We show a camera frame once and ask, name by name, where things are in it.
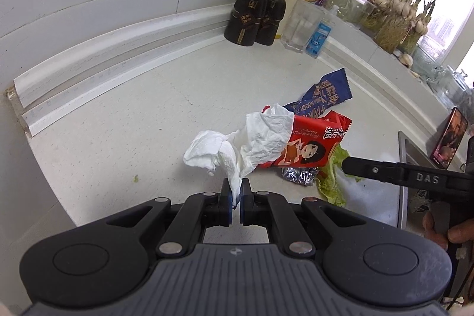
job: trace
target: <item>human hand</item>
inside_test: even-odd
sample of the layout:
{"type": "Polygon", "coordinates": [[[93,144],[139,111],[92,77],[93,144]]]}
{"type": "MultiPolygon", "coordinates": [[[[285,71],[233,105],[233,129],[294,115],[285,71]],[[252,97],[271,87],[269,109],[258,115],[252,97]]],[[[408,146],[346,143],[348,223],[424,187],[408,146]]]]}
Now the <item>human hand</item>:
{"type": "Polygon", "coordinates": [[[462,244],[468,240],[474,240],[474,218],[464,221],[462,224],[453,226],[447,232],[447,237],[435,232],[435,221],[430,212],[423,217],[423,229],[425,238],[434,241],[444,250],[447,250],[448,241],[454,244],[462,244]]]}

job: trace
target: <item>small blue bottle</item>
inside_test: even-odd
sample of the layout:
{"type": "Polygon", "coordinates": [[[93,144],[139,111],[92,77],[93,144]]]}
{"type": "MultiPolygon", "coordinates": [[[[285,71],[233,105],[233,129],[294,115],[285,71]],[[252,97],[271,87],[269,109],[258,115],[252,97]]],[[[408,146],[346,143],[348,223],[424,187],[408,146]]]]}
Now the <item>small blue bottle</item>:
{"type": "Polygon", "coordinates": [[[326,38],[331,32],[332,28],[336,25],[336,17],[338,6],[333,6],[331,11],[324,15],[321,22],[319,22],[316,31],[311,35],[310,41],[306,46],[306,52],[313,58],[316,58],[321,51],[326,38]]]}

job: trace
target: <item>smartphone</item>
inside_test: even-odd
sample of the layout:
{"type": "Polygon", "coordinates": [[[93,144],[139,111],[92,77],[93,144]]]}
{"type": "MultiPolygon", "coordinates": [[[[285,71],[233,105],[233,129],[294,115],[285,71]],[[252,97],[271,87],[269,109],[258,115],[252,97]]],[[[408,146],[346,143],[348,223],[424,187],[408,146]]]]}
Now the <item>smartphone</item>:
{"type": "Polygon", "coordinates": [[[456,150],[467,129],[467,120],[458,108],[454,108],[446,124],[446,128],[436,143],[430,160],[438,168],[447,169],[456,154],[456,150]]]}

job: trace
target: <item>lettuce leaf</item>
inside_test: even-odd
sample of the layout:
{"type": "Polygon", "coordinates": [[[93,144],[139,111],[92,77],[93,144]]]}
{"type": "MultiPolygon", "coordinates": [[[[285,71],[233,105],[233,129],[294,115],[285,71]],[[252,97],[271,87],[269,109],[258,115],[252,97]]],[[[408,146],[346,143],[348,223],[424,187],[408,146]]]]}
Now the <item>lettuce leaf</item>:
{"type": "MultiPolygon", "coordinates": [[[[330,204],[342,207],[345,206],[345,199],[337,185],[336,166],[340,168],[342,166],[342,161],[347,157],[349,157],[349,152],[343,149],[338,143],[334,148],[328,163],[319,170],[317,175],[319,193],[326,197],[330,204]]],[[[354,178],[357,182],[361,180],[360,177],[354,178]]]]}

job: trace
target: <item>white countertop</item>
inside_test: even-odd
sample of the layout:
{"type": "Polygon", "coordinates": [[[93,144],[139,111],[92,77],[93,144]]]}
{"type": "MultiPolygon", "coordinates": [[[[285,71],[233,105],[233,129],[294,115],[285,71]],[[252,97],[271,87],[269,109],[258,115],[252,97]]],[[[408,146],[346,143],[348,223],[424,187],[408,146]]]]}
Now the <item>white countertop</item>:
{"type": "MultiPolygon", "coordinates": [[[[219,191],[224,178],[182,162],[199,131],[234,131],[246,113],[295,101],[340,67],[324,54],[315,60],[279,42],[245,48],[221,41],[127,81],[28,140],[77,225],[159,196],[183,202],[196,192],[219,191]]],[[[353,121],[342,142],[351,155],[398,161],[399,130],[423,148],[425,139],[406,117],[350,71],[348,77],[354,97],[335,110],[353,121]]],[[[315,187],[285,181],[273,170],[257,170],[249,178],[253,190],[280,192],[290,202],[318,196],[315,187]]],[[[398,188],[360,184],[365,189],[345,186],[348,209],[396,224],[398,188]]]]}

